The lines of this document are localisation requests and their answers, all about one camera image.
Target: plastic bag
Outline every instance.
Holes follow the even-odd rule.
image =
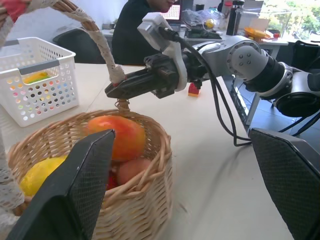
[[[202,26],[207,31],[219,30],[223,23],[224,15],[215,9],[192,11],[187,9],[182,12],[182,20],[189,28]]]

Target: person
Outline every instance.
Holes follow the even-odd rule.
[[[155,50],[138,31],[142,19],[152,12],[167,13],[175,0],[129,0],[123,7],[112,37],[112,55],[116,64],[143,65]]]

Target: red fruit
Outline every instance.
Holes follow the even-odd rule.
[[[126,162],[143,154],[146,134],[144,128],[139,124],[122,116],[98,116],[90,120],[87,125],[88,134],[108,129],[115,130],[113,161]]]
[[[106,189],[110,190],[110,189],[114,189],[116,187],[118,187],[116,175],[112,171],[110,171],[109,178],[108,178],[108,184],[106,185]]]
[[[116,179],[118,184],[122,185],[127,183],[133,177],[146,170],[150,163],[150,160],[145,158],[138,158],[136,160],[125,162],[117,171]]]

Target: black cable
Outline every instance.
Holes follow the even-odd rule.
[[[304,131],[309,129],[313,124],[315,124],[320,119],[320,112],[315,115],[310,121],[308,121],[302,128],[299,129],[295,134],[292,136],[298,136],[299,134],[302,134]]]
[[[250,145],[251,142],[240,143],[240,144],[237,143],[237,139],[244,140],[244,141],[250,141],[251,139],[237,136],[237,129],[236,129],[236,124],[235,124],[234,117],[232,115],[232,112],[231,112],[230,107],[228,105],[228,102],[226,100],[226,97],[225,97],[225,95],[224,95],[224,93],[222,91],[222,88],[221,88],[221,86],[220,86],[220,84],[219,84],[219,82],[217,80],[217,77],[212,72],[212,70],[211,70],[210,66],[208,65],[207,61],[203,58],[203,56],[196,49],[194,49],[188,42],[183,40],[179,36],[179,34],[177,32],[172,31],[172,30],[170,30],[168,28],[162,28],[162,27],[159,28],[159,31],[160,31],[161,35],[164,38],[182,44],[182,46],[187,48],[192,54],[194,54],[196,56],[196,58],[199,60],[199,62],[206,68],[206,70],[207,70],[207,72],[209,74],[209,77],[210,77],[211,88],[212,88],[214,104],[215,104],[215,110],[216,110],[216,114],[217,114],[217,117],[219,119],[220,124],[222,125],[222,127],[224,128],[224,130],[228,134],[233,136],[233,144],[236,147]],[[220,96],[221,96],[222,101],[223,101],[223,103],[225,105],[226,111],[227,111],[227,113],[229,115],[233,132],[231,132],[227,128],[227,126],[225,125],[225,123],[224,123],[224,121],[222,119],[221,112],[220,112],[219,97],[218,97],[217,89],[218,89],[218,91],[220,93]]]
[[[280,130],[279,133],[284,133],[284,132],[287,131],[288,129],[291,129],[291,128],[293,128],[295,125],[301,123],[301,122],[302,122],[303,120],[305,120],[306,118],[307,118],[306,116],[300,118],[298,121],[296,121],[296,122],[294,122],[293,124],[285,127],[284,129]]]

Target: robotic arm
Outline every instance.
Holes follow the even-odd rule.
[[[110,98],[130,99],[153,92],[159,99],[183,90],[187,82],[200,88],[207,69],[190,51],[181,52],[178,42],[170,41],[170,26],[159,13],[148,13],[138,30],[162,54],[144,59],[146,68],[130,73],[118,85],[109,85]],[[236,75],[246,89],[275,106],[289,117],[308,117],[320,109],[320,74],[311,74],[277,62],[255,42],[232,36],[220,43],[193,46],[206,60],[215,76]]]

